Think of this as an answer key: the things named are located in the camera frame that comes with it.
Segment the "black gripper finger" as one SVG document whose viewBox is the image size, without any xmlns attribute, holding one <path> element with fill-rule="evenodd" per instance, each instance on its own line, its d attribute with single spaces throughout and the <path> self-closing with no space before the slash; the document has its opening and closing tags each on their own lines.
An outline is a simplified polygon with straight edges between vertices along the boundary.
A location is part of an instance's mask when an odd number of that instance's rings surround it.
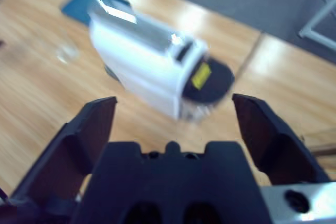
<svg viewBox="0 0 336 224">
<path fill-rule="evenodd" d="M 253 162 L 273 185 L 330 182 L 299 137 L 264 100 L 235 93 L 232 101 Z"/>
<path fill-rule="evenodd" d="M 86 103 L 50 141 L 11 201 L 31 200 L 43 206 L 53 198 L 74 199 L 109 140 L 116 104 L 115 97 Z"/>
</svg>

